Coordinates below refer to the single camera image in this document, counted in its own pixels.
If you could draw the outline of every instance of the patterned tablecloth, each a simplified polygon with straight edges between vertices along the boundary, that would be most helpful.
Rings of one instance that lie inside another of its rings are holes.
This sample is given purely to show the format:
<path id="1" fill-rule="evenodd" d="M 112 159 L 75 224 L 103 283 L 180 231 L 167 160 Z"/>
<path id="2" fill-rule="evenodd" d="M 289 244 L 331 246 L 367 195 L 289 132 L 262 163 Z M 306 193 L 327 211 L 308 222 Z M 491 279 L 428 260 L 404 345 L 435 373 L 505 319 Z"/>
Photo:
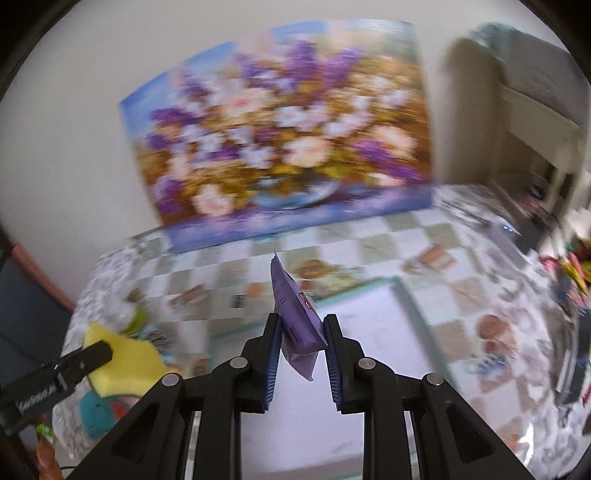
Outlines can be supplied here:
<path id="1" fill-rule="evenodd" d="M 555 405 L 556 365 L 568 323 L 552 300 L 551 281 L 537 263 L 516 269 L 488 239 L 485 222 L 506 213 L 487 189 L 438 187 L 435 204 L 179 255 L 168 253 L 161 232 L 151 233 L 101 258 L 78 302 L 63 353 L 82 344 L 91 321 L 109 325 L 105 305 L 132 288 L 144 292 L 152 322 L 174 324 L 178 338 L 202 332 L 195 327 L 203 320 L 209 320 L 210 335 L 259 322 L 274 308 L 269 275 L 274 251 L 316 297 L 399 275 L 460 393 L 537 479 L 553 478 L 576 454 L 589 406 Z M 171 322 L 168 302 L 200 284 L 205 301 L 184 321 Z M 199 352 L 202 357 L 207 351 Z M 180 370 L 191 373 L 190 367 Z M 84 380 L 54 409 L 56 436 L 76 461 L 96 443 L 79 411 L 90 390 Z"/>

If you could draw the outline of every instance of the small device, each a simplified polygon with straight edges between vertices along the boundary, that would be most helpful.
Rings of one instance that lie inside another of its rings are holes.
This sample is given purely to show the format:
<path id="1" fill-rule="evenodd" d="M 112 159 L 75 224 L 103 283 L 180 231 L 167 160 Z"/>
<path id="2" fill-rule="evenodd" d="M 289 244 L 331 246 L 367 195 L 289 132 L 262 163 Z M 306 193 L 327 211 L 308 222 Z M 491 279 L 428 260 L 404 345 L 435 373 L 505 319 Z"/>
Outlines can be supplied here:
<path id="1" fill-rule="evenodd" d="M 98 342 L 0 388 L 0 427 L 8 436 L 18 433 L 72 395 L 86 375 L 112 358 L 111 347 Z"/>
<path id="2" fill-rule="evenodd" d="M 528 264 L 527 257 L 519 251 L 516 241 L 520 234 L 507 220 L 497 217 L 489 224 L 488 238 L 513 262 L 517 268 Z"/>

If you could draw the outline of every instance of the purple wrapper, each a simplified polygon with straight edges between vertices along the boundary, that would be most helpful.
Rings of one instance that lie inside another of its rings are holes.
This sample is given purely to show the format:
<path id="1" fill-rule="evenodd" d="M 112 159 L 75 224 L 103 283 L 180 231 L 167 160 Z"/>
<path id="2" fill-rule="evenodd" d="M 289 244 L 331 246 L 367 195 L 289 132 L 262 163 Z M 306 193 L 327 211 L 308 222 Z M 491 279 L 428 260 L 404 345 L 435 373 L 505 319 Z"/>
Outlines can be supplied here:
<path id="1" fill-rule="evenodd" d="M 312 381 L 318 352 L 328 346 L 322 321 L 298 284 L 283 270 L 277 255 L 271 260 L 271 282 L 275 311 L 283 319 L 283 355 L 302 377 Z"/>

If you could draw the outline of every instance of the flower painting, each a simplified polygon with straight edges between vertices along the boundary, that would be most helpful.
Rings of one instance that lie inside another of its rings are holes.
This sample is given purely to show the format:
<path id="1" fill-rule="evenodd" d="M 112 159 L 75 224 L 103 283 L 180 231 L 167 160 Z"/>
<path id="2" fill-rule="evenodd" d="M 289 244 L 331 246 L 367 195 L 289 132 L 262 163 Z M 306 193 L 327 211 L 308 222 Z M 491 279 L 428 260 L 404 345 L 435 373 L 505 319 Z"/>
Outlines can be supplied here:
<path id="1" fill-rule="evenodd" d="M 175 252 L 431 203 L 410 24 L 304 22 L 224 43 L 121 111 Z"/>

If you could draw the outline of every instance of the white wall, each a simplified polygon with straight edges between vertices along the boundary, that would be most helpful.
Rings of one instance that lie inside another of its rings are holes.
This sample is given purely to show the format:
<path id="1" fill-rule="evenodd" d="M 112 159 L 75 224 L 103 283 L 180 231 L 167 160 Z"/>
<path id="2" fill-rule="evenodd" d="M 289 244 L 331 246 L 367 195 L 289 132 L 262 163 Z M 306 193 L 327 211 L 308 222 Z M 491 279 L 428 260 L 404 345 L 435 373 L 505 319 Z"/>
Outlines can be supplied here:
<path id="1" fill-rule="evenodd" d="M 35 48 L 0 103 L 0 223 L 72 299 L 100 254 L 159 222 L 118 102 L 204 48 L 304 20 L 415 24 L 438 181 L 481 178 L 492 64 L 459 37 L 500 21 L 560 44 L 518 0 L 83 0 Z"/>

